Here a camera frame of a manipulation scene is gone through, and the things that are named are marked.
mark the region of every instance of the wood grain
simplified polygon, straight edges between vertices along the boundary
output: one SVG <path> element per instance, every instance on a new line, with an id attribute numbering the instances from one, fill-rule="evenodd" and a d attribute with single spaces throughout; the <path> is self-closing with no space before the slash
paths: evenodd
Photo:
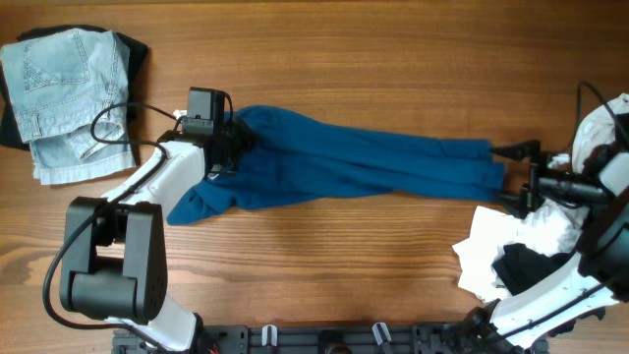
<path id="1" fill-rule="evenodd" d="M 185 108 L 189 87 L 211 87 L 237 108 L 562 148 L 580 79 L 609 97 L 627 88 L 628 13 L 621 2 L 524 0 L 6 7 L 0 43 L 35 27 L 93 24 L 151 47 L 136 94 L 165 110 Z M 129 129 L 154 140 L 170 125 L 147 112 Z M 150 154 L 141 149 L 140 160 Z M 68 203 L 132 171 L 44 187 L 27 152 L 0 148 L 0 164 L 0 352 L 108 353 L 110 333 L 49 320 L 40 286 Z M 456 286 L 451 249 L 467 237 L 475 205 L 391 195 L 168 226 L 169 292 L 212 325 L 457 321 L 478 304 Z M 624 353 L 627 315 L 619 306 L 602 323 L 582 321 L 551 350 Z"/>

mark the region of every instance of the wooden surface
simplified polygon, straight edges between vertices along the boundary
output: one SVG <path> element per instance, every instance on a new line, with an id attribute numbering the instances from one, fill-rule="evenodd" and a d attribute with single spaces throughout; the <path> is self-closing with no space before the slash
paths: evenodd
<path id="1" fill-rule="evenodd" d="M 151 47 L 138 99 L 168 111 L 186 107 L 189 87 L 211 87 L 230 92 L 237 108 L 278 105 L 339 125 L 562 148 L 578 80 L 609 97 L 627 90 L 627 14 L 621 2 L 525 0 L 10 7 L 0 9 L 0 43 L 66 23 L 123 32 Z M 171 124 L 146 113 L 129 129 L 154 140 Z M 142 149 L 141 161 L 150 154 Z M 0 166 L 0 352 L 108 353 L 110 332 L 46 317 L 41 282 L 68 203 L 132 171 L 44 187 L 28 152 L 0 148 Z M 468 236 L 475 205 L 392 195 L 169 226 L 169 292 L 211 325 L 457 321 L 479 304 L 456 286 L 451 249 Z M 602 323 L 580 322 L 551 350 L 624 353 L 627 315 L 619 306 Z"/>

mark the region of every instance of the denim jeans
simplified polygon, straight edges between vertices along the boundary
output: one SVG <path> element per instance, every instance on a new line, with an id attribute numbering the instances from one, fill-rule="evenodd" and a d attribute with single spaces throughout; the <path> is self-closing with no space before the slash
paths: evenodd
<path id="1" fill-rule="evenodd" d="M 126 145 L 104 145 L 89 125 L 107 106 L 127 101 L 129 48 L 114 32 L 70 29 L 2 47 L 9 97 L 33 176 L 62 184 L 134 167 Z M 126 140 L 126 108 L 109 111 L 95 127 L 98 137 Z"/>

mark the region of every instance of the white cloth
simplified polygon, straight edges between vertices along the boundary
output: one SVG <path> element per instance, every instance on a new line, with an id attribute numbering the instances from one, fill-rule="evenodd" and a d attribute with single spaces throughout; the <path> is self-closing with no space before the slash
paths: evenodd
<path id="1" fill-rule="evenodd" d="M 629 94 L 622 93 L 608 102 L 616 113 L 629 112 Z M 590 157 L 594 148 L 615 142 L 615 125 L 605 107 L 601 106 L 583 119 L 572 145 L 572 170 L 583 171 L 583 163 Z"/>
<path id="2" fill-rule="evenodd" d="M 477 206 L 470 237 L 452 248 L 463 272 L 459 287 L 484 302 L 505 299 L 511 294 L 491 267 L 504 255 L 503 247 L 514 243 L 551 256 L 570 252 L 581 235 L 587 207 L 568 209 L 552 201 L 531 212 L 524 220 L 483 206 Z"/>

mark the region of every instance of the robotic arm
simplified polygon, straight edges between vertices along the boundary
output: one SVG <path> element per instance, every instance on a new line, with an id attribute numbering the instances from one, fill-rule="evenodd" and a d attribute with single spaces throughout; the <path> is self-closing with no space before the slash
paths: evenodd
<path id="1" fill-rule="evenodd" d="M 68 208 L 66 238 L 99 210 L 101 216 L 65 254 L 61 303 L 67 311 L 123 328 L 115 332 L 112 353 L 523 353 L 551 329 L 629 300 L 629 189 L 610 196 L 596 183 L 577 180 L 577 192 L 585 191 L 579 196 L 609 207 L 584 231 L 572 259 L 528 291 L 477 308 L 460 323 L 281 330 L 203 326 L 199 315 L 166 294 L 163 217 L 201 179 L 234 173 L 239 156 L 253 145 L 246 124 L 233 115 L 224 122 L 225 97 L 221 91 L 191 88 L 182 132 L 168 131 L 158 140 L 167 160 L 157 172 L 102 212 L 107 201 L 158 163 L 161 149 L 119 188 L 101 199 L 76 198 Z M 114 242 L 125 244 L 124 259 L 96 252 L 96 246 Z"/>

